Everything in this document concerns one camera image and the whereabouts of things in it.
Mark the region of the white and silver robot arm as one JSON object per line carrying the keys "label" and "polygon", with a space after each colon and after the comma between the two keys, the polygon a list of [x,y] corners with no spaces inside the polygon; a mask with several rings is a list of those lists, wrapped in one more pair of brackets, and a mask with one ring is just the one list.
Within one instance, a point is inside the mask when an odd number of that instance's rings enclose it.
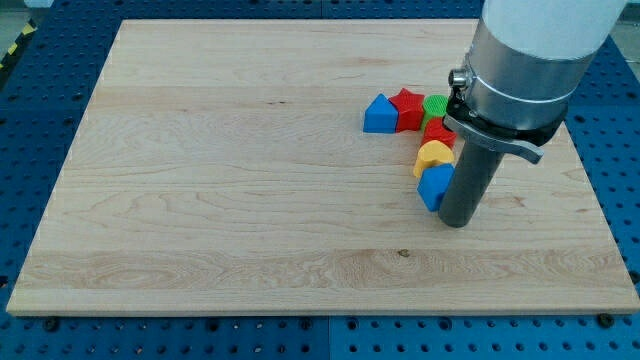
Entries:
{"label": "white and silver robot arm", "polygon": [[554,122],[626,0],[486,0],[466,56],[467,106],[499,127]]}

